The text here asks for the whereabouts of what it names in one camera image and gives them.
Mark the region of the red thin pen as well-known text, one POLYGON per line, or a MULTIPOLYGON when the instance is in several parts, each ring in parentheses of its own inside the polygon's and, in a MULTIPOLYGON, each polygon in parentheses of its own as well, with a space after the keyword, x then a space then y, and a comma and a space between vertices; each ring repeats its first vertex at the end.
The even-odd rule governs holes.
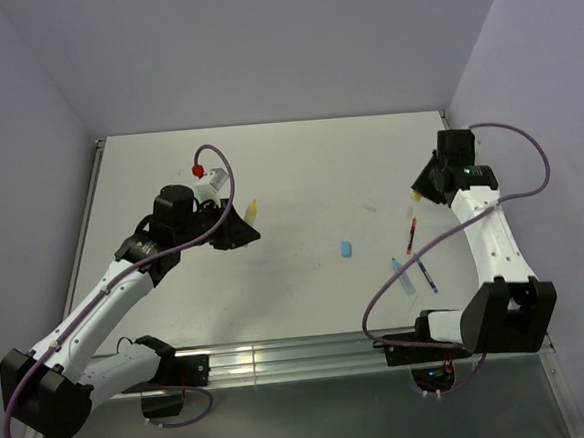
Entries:
POLYGON ((415 240, 415 232, 416 232, 416 227, 417 227, 417 219, 414 216, 413 218, 410 219, 410 227, 409 227, 409 231, 407 234, 408 240, 407 240, 407 244, 406 244, 406 254, 408 256, 412 255, 413 252, 413 245, 414 245, 414 240, 415 240))

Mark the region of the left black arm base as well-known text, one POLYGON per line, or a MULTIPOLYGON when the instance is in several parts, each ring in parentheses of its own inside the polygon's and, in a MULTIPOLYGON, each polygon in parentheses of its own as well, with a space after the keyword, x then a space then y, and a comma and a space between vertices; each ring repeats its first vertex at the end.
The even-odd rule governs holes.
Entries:
POLYGON ((209 414, 214 398, 205 389, 209 380, 209 360, 203 355, 177 356, 158 370, 150 381, 140 385, 142 392, 164 391, 162 396, 147 396, 140 399, 141 413, 149 422, 163 427, 173 428, 191 425, 209 414), (166 422, 165 418, 177 417, 188 406, 188 394, 194 392, 205 397, 207 403, 198 416, 191 420, 166 422))

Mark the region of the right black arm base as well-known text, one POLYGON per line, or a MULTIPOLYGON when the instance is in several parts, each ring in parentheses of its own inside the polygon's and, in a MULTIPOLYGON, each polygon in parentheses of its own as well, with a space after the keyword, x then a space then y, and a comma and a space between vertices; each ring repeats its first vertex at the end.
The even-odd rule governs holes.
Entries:
POLYGON ((472 356, 463 348, 424 348, 424 347, 397 347, 379 341, 373 341, 373 348, 382 349, 388 367, 416 365, 419 363, 448 362, 462 360, 472 356))

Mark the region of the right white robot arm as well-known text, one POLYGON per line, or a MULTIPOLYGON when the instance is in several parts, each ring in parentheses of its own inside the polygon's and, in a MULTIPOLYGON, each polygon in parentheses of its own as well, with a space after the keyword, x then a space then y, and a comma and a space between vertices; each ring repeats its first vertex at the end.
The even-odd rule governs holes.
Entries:
POLYGON ((541 348, 557 300, 524 259, 502 205, 506 196, 488 165, 475 162, 471 130, 441 130, 429 162, 412 185, 424 199, 449 207, 463 227, 479 286, 460 311, 421 313, 413 336, 419 356, 433 360, 448 343, 472 354, 533 353, 541 348))

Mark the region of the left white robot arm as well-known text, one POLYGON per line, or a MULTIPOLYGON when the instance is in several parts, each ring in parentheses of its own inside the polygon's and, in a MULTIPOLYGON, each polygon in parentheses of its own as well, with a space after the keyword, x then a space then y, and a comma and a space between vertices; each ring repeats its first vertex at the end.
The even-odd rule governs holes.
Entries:
POLYGON ((100 282, 65 320, 29 351, 11 350, 0 363, 4 437, 12 421, 43 438, 73 438, 91 412, 133 387, 182 390, 174 348, 147 336, 123 353, 92 357, 121 319, 180 262, 182 251, 208 244, 229 251, 259 240, 230 197, 198 199, 182 185, 164 187, 100 282))

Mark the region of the blue thin pen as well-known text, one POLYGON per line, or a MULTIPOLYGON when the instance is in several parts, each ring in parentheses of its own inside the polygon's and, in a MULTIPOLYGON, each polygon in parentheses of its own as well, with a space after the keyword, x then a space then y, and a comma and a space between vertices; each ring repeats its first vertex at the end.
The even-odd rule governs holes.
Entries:
POLYGON ((427 281, 429 287, 431 288, 431 290, 433 291, 433 293, 438 294, 437 285, 436 285, 435 281, 433 280, 433 278, 431 277, 430 273, 428 272, 425 264, 423 264, 423 262, 421 261, 419 256, 416 254, 413 254, 413 259, 414 259, 416 265, 418 266, 418 268, 420 268, 420 271, 421 271, 423 277, 426 279, 426 281, 427 281))

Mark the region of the yellow highlighter pen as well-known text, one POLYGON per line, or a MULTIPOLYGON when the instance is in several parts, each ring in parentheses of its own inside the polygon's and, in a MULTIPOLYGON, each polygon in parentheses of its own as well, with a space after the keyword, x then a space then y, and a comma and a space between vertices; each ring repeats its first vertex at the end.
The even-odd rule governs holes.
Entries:
POLYGON ((246 221, 246 223, 249 226, 254 226, 255 222, 256 222, 256 217, 258 215, 258 206, 257 206, 257 201, 256 200, 252 200, 252 202, 248 205, 248 207, 245 210, 245 217, 244 220, 246 221))

